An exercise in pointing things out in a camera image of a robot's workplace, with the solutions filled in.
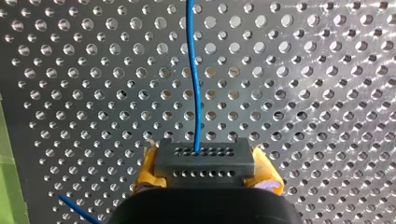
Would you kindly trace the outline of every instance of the circular hole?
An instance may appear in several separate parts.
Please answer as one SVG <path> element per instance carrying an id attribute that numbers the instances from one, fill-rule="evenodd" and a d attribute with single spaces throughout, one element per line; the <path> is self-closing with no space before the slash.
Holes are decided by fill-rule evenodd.
<path id="1" fill-rule="evenodd" d="M 278 36 L 279 32 L 277 30 L 270 30 L 270 32 L 268 33 L 268 37 L 272 40 L 277 39 Z"/>
<path id="2" fill-rule="evenodd" d="M 229 51 L 231 54 L 236 54 L 241 49 L 241 46 L 238 43 L 232 43 L 229 47 Z"/>
<path id="3" fill-rule="evenodd" d="M 262 42 L 257 42 L 254 47 L 254 52 L 256 52 L 257 54 L 261 54 L 265 51 L 265 45 Z"/>
<path id="4" fill-rule="evenodd" d="M 204 24 L 207 29 L 212 29 L 213 27 L 216 26 L 216 23 L 217 23 L 217 21 L 216 21 L 216 18 L 214 18 L 214 17 L 209 16 L 209 17 L 205 18 Z"/>
<path id="5" fill-rule="evenodd" d="M 230 100 L 236 100 L 239 97 L 239 91 L 231 90 L 228 92 L 228 98 Z"/>
<path id="6" fill-rule="evenodd" d="M 341 26 L 346 23 L 347 17 L 344 15 L 336 15 L 332 21 L 336 26 Z"/>
<path id="7" fill-rule="evenodd" d="M 207 67 L 205 70 L 205 75 L 209 78 L 212 78 L 216 75 L 216 68 Z"/>
<path id="8" fill-rule="evenodd" d="M 374 18 L 372 15 L 363 15 L 361 16 L 361 24 L 366 26 L 366 25 L 370 25 L 373 22 Z"/>
<path id="9" fill-rule="evenodd" d="M 320 22 L 320 18 L 318 15 L 310 15 L 306 20 L 309 26 L 314 27 L 317 26 Z"/>
<path id="10" fill-rule="evenodd" d="M 228 114 L 228 120 L 236 120 L 238 119 L 238 113 L 235 111 L 232 111 Z"/>
<path id="11" fill-rule="evenodd" d="M 147 100 L 149 98 L 149 92 L 148 91 L 140 91 L 138 93 L 138 96 L 141 100 Z"/>
<path id="12" fill-rule="evenodd" d="M 263 15 L 260 15 L 255 20 L 256 26 L 262 28 L 267 23 L 267 18 Z"/>
<path id="13" fill-rule="evenodd" d="M 291 49 L 291 44 L 289 42 L 283 41 L 282 43 L 280 43 L 278 48 L 280 52 L 287 53 Z"/>
<path id="14" fill-rule="evenodd" d="M 166 19 L 164 17 L 158 17 L 157 19 L 155 19 L 154 25 L 157 29 L 161 30 L 166 28 Z"/>
<path id="15" fill-rule="evenodd" d="M 274 121 L 280 121 L 280 120 L 282 120 L 284 117 L 285 117 L 285 116 L 284 116 L 283 113 L 280 112 L 280 111 L 276 111 L 276 112 L 274 113 L 274 115 L 273 115 Z"/>
<path id="16" fill-rule="evenodd" d="M 270 9 L 272 12 L 276 13 L 280 10 L 280 4 L 279 3 L 272 3 L 270 5 Z"/>
<path id="17" fill-rule="evenodd" d="M 264 71 L 262 70 L 261 67 L 255 67 L 253 68 L 253 71 L 251 72 L 251 75 L 254 77 L 261 77 L 264 74 Z"/>
<path id="18" fill-rule="evenodd" d="M 216 52 L 216 45 L 212 43 L 208 43 L 205 46 L 205 52 L 206 54 L 213 54 Z"/>
<path id="19" fill-rule="evenodd" d="M 293 24 L 294 18 L 291 15 L 285 15 L 281 19 L 281 23 L 284 27 L 289 27 Z"/>
<path id="20" fill-rule="evenodd" d="M 242 23 L 242 20 L 241 20 L 241 18 L 238 17 L 238 16 L 233 16 L 233 17 L 231 17 L 231 19 L 230 19 L 230 25 L 231 25 L 231 27 L 233 27 L 233 28 L 239 27 L 239 26 L 241 25 L 241 23 Z"/>
<path id="21" fill-rule="evenodd" d="M 140 30 L 143 26 L 143 22 L 139 18 L 134 17 L 131 19 L 130 25 L 132 29 Z"/>

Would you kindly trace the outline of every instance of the blue wire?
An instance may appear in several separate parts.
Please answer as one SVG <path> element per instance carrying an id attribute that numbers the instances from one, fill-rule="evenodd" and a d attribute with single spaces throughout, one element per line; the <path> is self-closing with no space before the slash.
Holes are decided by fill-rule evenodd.
<path id="1" fill-rule="evenodd" d="M 192 86 L 194 88 L 194 101 L 195 101 L 194 150 L 197 152 L 200 150 L 200 144 L 201 144 L 202 108 L 201 108 L 201 90 L 200 90 L 199 78 L 198 78 L 198 68 L 195 64 L 193 8 L 194 8 L 194 0 L 187 0 L 187 5 L 186 5 L 187 45 L 189 48 Z"/>
<path id="2" fill-rule="evenodd" d="M 84 217 L 85 219 L 87 219 L 87 221 L 91 222 L 92 224 L 100 224 L 100 222 L 98 220 L 96 220 L 95 218 L 91 217 L 86 211 L 82 210 L 82 208 L 80 208 L 78 205 L 76 205 L 75 203 L 73 203 L 72 201 L 70 201 L 68 198 L 66 198 L 66 196 L 64 195 L 59 195 L 58 196 L 59 199 L 64 202 L 65 204 L 67 204 L 70 208 L 72 208 L 76 213 L 78 213 L 80 216 Z"/>

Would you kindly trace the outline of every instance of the metal plate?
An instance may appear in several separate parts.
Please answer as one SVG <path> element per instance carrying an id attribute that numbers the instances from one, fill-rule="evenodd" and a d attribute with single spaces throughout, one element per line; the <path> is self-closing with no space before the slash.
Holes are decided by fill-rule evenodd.
<path id="1" fill-rule="evenodd" d="M 395 1 L 197 1 L 203 141 L 248 137 L 305 223 L 394 223 Z M 0 91 L 32 223 L 106 220 L 145 138 L 192 139 L 185 3 L 1 0 Z"/>

